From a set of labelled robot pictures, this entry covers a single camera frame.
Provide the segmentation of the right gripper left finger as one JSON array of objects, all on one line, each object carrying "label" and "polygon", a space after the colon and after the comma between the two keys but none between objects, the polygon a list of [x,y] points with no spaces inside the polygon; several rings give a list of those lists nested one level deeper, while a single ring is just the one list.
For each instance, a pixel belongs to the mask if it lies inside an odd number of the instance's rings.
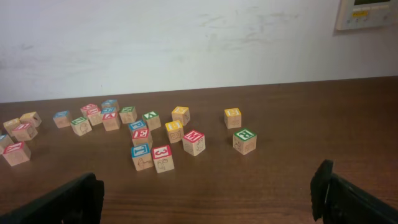
[{"label": "right gripper left finger", "polygon": [[87,173],[1,215],[1,223],[99,223],[104,182]]}]

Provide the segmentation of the green R block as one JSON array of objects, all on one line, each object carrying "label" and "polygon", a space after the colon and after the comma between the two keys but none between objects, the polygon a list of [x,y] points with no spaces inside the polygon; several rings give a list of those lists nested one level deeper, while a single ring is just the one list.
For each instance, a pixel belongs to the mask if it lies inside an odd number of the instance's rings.
[{"label": "green R block", "polygon": [[255,150],[257,134],[247,128],[241,129],[233,134],[233,147],[242,155]]}]

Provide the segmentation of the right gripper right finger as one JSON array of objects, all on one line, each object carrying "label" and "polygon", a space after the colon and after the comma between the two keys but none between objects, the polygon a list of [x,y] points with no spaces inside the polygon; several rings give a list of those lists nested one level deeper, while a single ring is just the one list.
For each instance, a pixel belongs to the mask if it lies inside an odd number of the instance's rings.
[{"label": "right gripper right finger", "polygon": [[310,183],[312,215],[324,224],[397,224],[397,210],[333,173],[325,159]]}]

